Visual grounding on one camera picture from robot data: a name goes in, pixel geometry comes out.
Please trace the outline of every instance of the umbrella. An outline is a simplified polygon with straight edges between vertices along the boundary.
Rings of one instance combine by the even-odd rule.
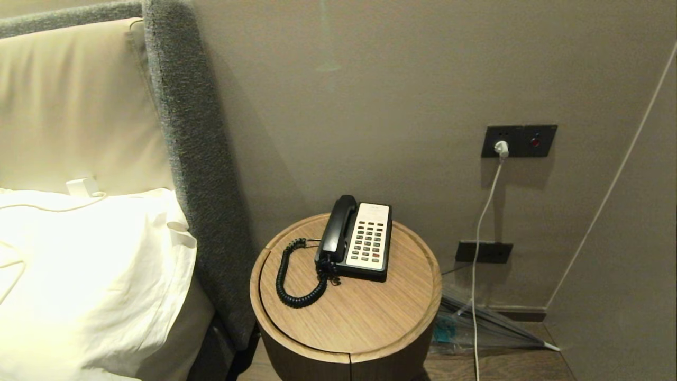
[[[435,330],[433,353],[468,353],[473,350],[473,313],[468,302],[445,290],[442,295]],[[486,308],[475,306],[477,346],[479,348],[547,348],[556,346],[536,337],[514,321]]]

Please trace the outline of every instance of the pillowcase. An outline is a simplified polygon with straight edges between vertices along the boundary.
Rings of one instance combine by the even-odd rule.
[[[0,379],[134,380],[188,292],[197,247],[187,231],[167,189],[0,190]]]

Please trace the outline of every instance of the round wooden side table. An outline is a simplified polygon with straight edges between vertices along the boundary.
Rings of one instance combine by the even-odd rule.
[[[423,369],[441,299],[441,275],[423,240],[393,222],[388,279],[341,277],[306,308],[285,306],[275,281],[282,250],[296,238],[320,238],[329,214],[306,218],[274,237],[259,255],[250,298],[273,368],[284,381],[410,381]],[[317,284],[316,247],[290,258],[285,289]]]

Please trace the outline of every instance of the wall socket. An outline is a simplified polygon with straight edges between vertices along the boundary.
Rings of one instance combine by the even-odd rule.
[[[475,259],[475,241],[459,241],[456,250],[457,262],[472,262]],[[512,243],[481,242],[479,243],[478,263],[508,263]]]
[[[487,127],[482,157],[498,157],[494,145],[505,140],[510,157],[546,157],[554,140],[556,125],[501,125]]]

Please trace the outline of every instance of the upholstered headboard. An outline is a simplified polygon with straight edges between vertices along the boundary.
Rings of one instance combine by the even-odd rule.
[[[75,25],[91,34],[58,29]],[[54,43],[41,52],[59,54],[31,50],[27,34],[38,31]],[[121,53],[124,68],[109,67],[107,52]],[[64,181],[90,175],[110,194],[174,186],[198,240],[196,274],[228,345],[245,348],[256,252],[190,4],[121,1],[0,20],[0,55],[0,75],[10,78],[0,84],[0,186],[65,191]]]

